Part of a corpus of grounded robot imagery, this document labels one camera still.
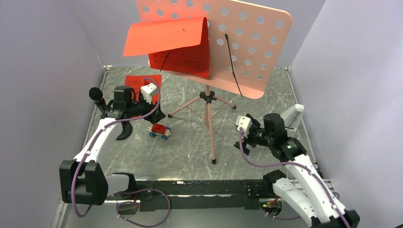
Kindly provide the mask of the red sheet music page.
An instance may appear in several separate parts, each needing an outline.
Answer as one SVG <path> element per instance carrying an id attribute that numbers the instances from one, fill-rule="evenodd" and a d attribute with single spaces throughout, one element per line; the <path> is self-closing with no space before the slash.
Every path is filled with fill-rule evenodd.
<path id="1" fill-rule="evenodd" d="M 136 92 L 136 100 L 139 99 L 139 94 L 141 92 L 141 87 L 151 83 L 151 80 L 145 80 L 145 78 L 152 78 L 157 82 L 157 85 L 162 88 L 161 81 L 162 75 L 126 75 L 125 77 L 125 86 L 129 86 L 134 89 Z"/>

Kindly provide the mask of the red sheet music folder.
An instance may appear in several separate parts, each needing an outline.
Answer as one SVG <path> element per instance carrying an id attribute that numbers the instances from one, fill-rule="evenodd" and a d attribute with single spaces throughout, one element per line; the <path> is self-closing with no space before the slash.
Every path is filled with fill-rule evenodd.
<path id="1" fill-rule="evenodd" d="M 151 68 L 208 79 L 210 48 L 205 17 L 133 24 L 124 57 L 148 55 Z"/>

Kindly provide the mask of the pink tripod music stand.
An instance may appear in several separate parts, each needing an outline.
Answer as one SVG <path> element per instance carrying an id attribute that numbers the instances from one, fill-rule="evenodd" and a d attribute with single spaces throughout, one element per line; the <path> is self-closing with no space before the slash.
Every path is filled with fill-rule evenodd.
<path id="1" fill-rule="evenodd" d="M 204 103 L 202 120 L 212 129 L 214 93 L 218 88 L 258 99 L 267 83 L 293 23 L 284 10 L 240 0 L 138 0 L 140 22 L 205 17 L 210 48 L 210 77 L 165 71 L 204 84 L 200 95 L 183 105 Z"/>

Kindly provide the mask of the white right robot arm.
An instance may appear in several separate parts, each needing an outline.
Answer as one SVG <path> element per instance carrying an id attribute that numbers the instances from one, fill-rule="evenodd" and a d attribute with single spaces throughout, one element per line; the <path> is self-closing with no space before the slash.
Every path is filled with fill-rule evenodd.
<path id="1" fill-rule="evenodd" d="M 278 165 L 290 171 L 303 189 L 298 190 L 282 171 L 274 170 L 263 176 L 263 193 L 280 197 L 310 228 L 356 228 L 360 222 L 358 213 L 348 210 L 326 186 L 301 142 L 288 135 L 280 114 L 266 114 L 263 121 L 260 124 L 250 114 L 238 116 L 235 125 L 240 135 L 234 146 L 247 163 L 260 168 L 264 165 L 247 158 L 247 145 L 268 147 L 279 160 Z"/>

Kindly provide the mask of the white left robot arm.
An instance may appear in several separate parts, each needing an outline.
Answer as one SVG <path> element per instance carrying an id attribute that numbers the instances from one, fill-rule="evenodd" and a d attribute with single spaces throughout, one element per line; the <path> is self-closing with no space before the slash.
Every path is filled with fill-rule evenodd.
<path id="1" fill-rule="evenodd" d="M 160 88 L 155 83 L 142 86 L 138 95 L 129 86 L 117 86 L 113 100 L 106 103 L 99 88 L 90 89 L 90 98 L 100 110 L 101 119 L 84 148 L 72 160 L 62 161 L 59 167 L 64 203 L 102 205 L 116 193 L 126 200 L 136 195 L 133 174 L 117 172 L 106 176 L 102 165 L 112 143 L 131 135 L 131 121 L 144 119 L 155 124 L 165 117 L 159 102 L 152 101 L 159 94 Z"/>

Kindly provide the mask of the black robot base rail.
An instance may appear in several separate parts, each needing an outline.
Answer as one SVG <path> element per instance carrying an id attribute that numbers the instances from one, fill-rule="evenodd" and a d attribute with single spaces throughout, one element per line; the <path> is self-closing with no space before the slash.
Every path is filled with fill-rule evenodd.
<path id="1" fill-rule="evenodd" d="M 115 194 L 106 201 L 124 202 L 136 200 L 141 212 L 167 208 L 165 193 L 171 209 L 268 209 L 275 214 L 282 211 L 285 203 L 274 194 L 267 193 L 262 180 L 139 180 L 138 190 L 144 192 L 131 196 Z"/>

